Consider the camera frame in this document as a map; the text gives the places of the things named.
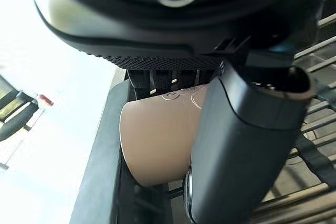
black machine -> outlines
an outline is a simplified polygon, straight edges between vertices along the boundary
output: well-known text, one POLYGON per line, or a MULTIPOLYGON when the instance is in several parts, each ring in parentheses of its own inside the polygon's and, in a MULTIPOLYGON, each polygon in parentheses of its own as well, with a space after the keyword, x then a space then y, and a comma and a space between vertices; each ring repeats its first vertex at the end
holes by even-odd
POLYGON ((300 135, 314 83, 292 64, 316 42, 322 1, 35 3, 64 42, 127 69, 137 99, 150 96, 150 75, 158 93, 169 92, 173 74, 180 88, 197 73, 200 84, 211 81, 184 200, 192 222, 223 224, 259 206, 300 135))

black plastic housing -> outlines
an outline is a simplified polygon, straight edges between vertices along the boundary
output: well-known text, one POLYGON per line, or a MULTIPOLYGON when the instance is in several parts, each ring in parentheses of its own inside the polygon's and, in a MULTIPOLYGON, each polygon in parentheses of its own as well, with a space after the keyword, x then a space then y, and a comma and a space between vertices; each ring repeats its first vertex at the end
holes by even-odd
POLYGON ((249 217, 282 169, 314 94, 299 68, 244 68, 243 75, 225 61, 221 70, 207 90, 185 180, 197 224, 249 217))
POLYGON ((133 0, 73 1, 111 19, 118 29, 111 30, 109 37, 90 37, 78 36, 75 30, 63 32, 50 24, 53 32, 80 51, 134 70, 215 69, 228 54, 245 57, 247 53, 236 53, 242 45, 268 49, 281 44, 282 52, 293 55, 314 43, 322 3, 215 0, 169 8, 133 0))

metal grill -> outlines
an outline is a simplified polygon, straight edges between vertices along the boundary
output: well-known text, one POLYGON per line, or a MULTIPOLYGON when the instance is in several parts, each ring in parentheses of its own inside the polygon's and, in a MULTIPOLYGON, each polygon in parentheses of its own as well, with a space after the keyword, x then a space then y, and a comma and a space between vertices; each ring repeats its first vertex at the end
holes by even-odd
MULTIPOLYGON (((336 168, 336 0, 334 12, 320 20, 330 36, 295 55, 295 64, 316 80, 317 95, 308 109, 302 133, 336 168)), ((254 212, 251 223, 336 223, 336 191, 322 183, 294 148, 274 187, 254 212)))

metal railing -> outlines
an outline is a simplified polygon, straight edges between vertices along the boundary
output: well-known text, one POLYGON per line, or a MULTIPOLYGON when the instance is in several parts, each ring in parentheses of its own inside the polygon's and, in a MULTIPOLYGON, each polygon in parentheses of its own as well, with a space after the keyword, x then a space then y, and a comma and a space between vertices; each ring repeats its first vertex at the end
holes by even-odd
MULTIPOLYGON (((336 23, 336 14, 332 14, 319 21, 319 27, 327 27, 336 23)), ((336 43, 335 36, 318 43, 302 52, 295 55, 295 63, 300 65, 300 61, 318 55, 319 51, 329 47, 331 44, 336 43)), ((314 74, 314 77, 319 79, 319 73, 324 72, 327 68, 332 73, 333 80, 330 83, 324 83, 324 87, 328 92, 335 92, 332 102, 336 102, 336 50, 335 56, 329 59, 318 57, 317 63, 307 67, 307 71, 314 74)), ((329 160, 336 166, 336 110, 335 105, 331 106, 330 101, 320 100, 308 108, 307 117, 314 116, 322 111, 328 111, 327 115, 323 115, 315 120, 304 124, 301 128, 302 133, 314 133, 317 130, 329 127, 332 132, 310 139, 317 147, 324 147, 327 145, 334 146, 335 153, 329 155, 329 160)), ((299 152, 296 148, 292 149, 289 154, 288 160, 299 158, 299 152)), ((320 183, 304 190, 296 191, 284 196, 280 196, 268 201, 264 201, 261 206, 254 212, 251 223, 261 224, 276 224, 276 223, 322 223, 329 220, 328 223, 336 223, 336 191, 331 191, 326 183, 320 183)))

